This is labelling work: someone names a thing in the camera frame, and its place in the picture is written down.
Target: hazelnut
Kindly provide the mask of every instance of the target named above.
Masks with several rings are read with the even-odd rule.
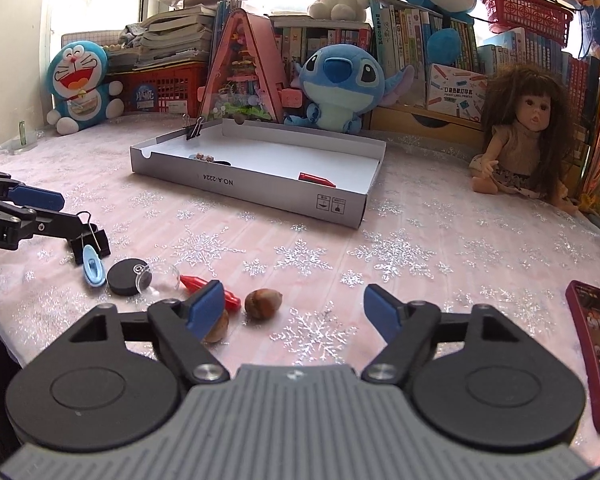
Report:
[[[204,339],[205,343],[217,343],[218,341],[226,337],[226,333],[228,330],[229,313],[226,310],[223,310],[220,319],[216,321],[216,324],[213,325],[212,329],[209,330],[209,333],[206,335]]]
[[[244,299],[244,310],[253,319],[271,319],[282,304],[282,294],[272,288],[259,288]]]

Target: plush toy eye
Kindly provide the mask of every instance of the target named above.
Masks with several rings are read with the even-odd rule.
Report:
[[[360,81],[365,83],[373,83],[376,80],[376,70],[369,64],[362,67],[362,75]]]
[[[304,69],[307,70],[308,72],[313,72],[315,70],[315,62],[318,59],[318,55],[317,54],[313,54],[310,58],[309,61],[307,61],[304,64]]]

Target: blue gripper pad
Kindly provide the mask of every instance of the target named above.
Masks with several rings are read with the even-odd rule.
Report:
[[[35,207],[49,211],[62,211],[64,197],[56,191],[29,186],[16,186],[9,190],[7,198],[15,205]]]
[[[224,286],[217,282],[207,288],[200,289],[200,297],[191,305],[187,330],[199,341],[202,341],[216,324],[224,310]]]
[[[402,329],[397,304],[391,304],[388,298],[381,296],[370,286],[365,289],[363,303],[366,318],[386,343],[391,342]]]

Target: grid panel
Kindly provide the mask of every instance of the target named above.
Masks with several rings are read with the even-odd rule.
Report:
[[[71,32],[63,34],[61,38],[62,48],[66,47],[72,41],[85,40],[93,41],[100,46],[118,44],[120,30],[92,30],[90,32]]]

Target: doll dress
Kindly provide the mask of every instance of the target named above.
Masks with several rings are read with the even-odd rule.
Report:
[[[492,133],[494,138],[502,142],[502,150],[496,158],[498,165],[492,176],[498,189],[505,193],[539,198],[539,193],[530,189],[530,177],[540,163],[538,139],[541,132],[532,132],[514,121],[513,124],[494,126]],[[483,155],[474,156],[469,168],[482,171]]]

